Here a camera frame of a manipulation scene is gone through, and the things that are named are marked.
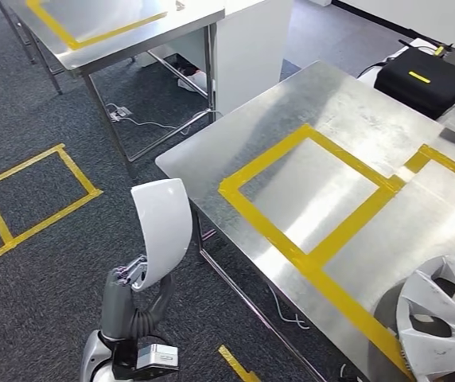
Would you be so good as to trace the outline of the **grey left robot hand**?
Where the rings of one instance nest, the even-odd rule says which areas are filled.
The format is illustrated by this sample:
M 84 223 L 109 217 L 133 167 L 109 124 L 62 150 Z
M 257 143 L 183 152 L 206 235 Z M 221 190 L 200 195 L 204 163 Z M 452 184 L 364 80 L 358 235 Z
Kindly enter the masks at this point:
M 134 303 L 139 278 L 146 276 L 147 257 L 140 255 L 128 265 L 107 273 L 101 310 L 101 334 L 112 341 L 139 340 L 152 334 L 165 316 L 175 291 L 174 278 L 168 274 L 160 280 L 152 304 L 140 310 Z

